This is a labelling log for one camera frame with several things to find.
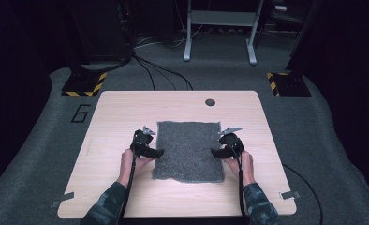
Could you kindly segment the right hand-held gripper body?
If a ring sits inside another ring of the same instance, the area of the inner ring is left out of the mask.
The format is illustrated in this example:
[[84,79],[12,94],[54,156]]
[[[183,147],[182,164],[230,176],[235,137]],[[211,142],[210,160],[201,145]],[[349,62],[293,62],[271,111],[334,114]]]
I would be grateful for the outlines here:
[[239,130],[241,130],[240,127],[228,127],[219,132],[219,142],[224,146],[224,148],[233,151],[234,158],[237,158],[244,150],[244,145],[241,139],[235,134],[235,132]]

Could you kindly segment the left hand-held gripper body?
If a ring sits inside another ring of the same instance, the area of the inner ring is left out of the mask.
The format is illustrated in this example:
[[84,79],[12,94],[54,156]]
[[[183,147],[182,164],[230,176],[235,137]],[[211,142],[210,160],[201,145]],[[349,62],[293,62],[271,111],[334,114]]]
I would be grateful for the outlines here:
[[141,156],[140,150],[142,147],[150,147],[149,143],[153,140],[154,135],[155,133],[148,127],[143,127],[143,129],[135,131],[130,149],[137,157]]

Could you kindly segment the grey fuzzy cloth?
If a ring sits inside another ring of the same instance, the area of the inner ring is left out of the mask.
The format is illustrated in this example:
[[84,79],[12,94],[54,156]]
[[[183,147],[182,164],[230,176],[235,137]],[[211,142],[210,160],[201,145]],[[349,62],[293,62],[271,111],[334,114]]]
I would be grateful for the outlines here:
[[156,147],[165,153],[155,161],[153,178],[184,183],[222,183],[223,164],[211,149],[219,149],[219,123],[157,123]]

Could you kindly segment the person's right hand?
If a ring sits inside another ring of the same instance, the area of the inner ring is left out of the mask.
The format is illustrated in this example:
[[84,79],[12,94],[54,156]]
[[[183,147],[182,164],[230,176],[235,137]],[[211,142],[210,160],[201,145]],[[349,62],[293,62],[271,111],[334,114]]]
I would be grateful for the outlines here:
[[224,158],[223,161],[230,167],[237,178],[242,178],[244,187],[256,182],[254,177],[253,157],[246,150],[243,150],[239,157],[241,165],[238,165],[237,160],[233,158]]

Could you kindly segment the person's left hand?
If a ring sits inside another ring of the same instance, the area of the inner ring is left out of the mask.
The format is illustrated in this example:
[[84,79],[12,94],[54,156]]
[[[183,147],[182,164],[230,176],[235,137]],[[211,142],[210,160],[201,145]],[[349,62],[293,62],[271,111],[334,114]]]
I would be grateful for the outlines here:
[[120,173],[117,182],[127,187],[130,176],[138,176],[143,168],[152,161],[152,158],[136,157],[131,149],[126,149],[121,157]]

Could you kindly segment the grey tape strip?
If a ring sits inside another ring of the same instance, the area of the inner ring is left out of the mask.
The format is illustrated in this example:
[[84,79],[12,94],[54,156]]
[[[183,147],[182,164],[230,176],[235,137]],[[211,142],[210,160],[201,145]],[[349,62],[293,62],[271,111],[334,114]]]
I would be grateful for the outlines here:
[[73,198],[74,198],[73,192],[66,193],[62,195],[61,197],[59,197],[58,199],[54,200],[52,202],[51,208],[57,208],[61,204],[61,202],[64,202],[64,201],[67,201]]
[[301,197],[301,193],[299,191],[280,192],[279,195],[283,200],[298,199]]

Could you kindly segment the hazard-striped black stand base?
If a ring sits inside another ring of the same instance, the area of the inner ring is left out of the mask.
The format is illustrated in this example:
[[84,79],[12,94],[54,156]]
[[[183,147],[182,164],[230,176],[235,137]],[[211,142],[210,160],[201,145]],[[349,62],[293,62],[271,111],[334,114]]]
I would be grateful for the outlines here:
[[71,97],[96,96],[106,77],[106,73],[71,74],[62,88],[61,95]]
[[310,97],[303,78],[297,78],[289,73],[271,73],[267,78],[273,94],[277,97]]

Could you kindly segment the dark computer cabinet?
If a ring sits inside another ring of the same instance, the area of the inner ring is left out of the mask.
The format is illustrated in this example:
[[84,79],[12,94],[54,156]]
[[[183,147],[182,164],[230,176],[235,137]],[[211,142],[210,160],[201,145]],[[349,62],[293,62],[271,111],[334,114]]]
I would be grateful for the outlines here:
[[68,0],[89,63],[124,65],[133,53],[133,23],[126,0]]

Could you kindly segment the white metal desk frame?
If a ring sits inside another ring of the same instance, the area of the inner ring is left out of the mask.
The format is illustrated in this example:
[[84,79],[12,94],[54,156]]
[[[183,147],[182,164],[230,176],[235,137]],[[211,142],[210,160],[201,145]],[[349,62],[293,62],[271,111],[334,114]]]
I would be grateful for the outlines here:
[[195,10],[192,8],[192,0],[187,0],[187,25],[186,25],[186,43],[184,47],[184,61],[188,62],[191,58],[192,49],[192,26],[196,25],[222,25],[222,26],[240,26],[252,29],[249,38],[245,41],[248,60],[252,66],[257,64],[257,58],[254,49],[254,39],[258,30],[258,22],[264,0],[257,0],[258,6],[251,12],[234,11],[210,11]]

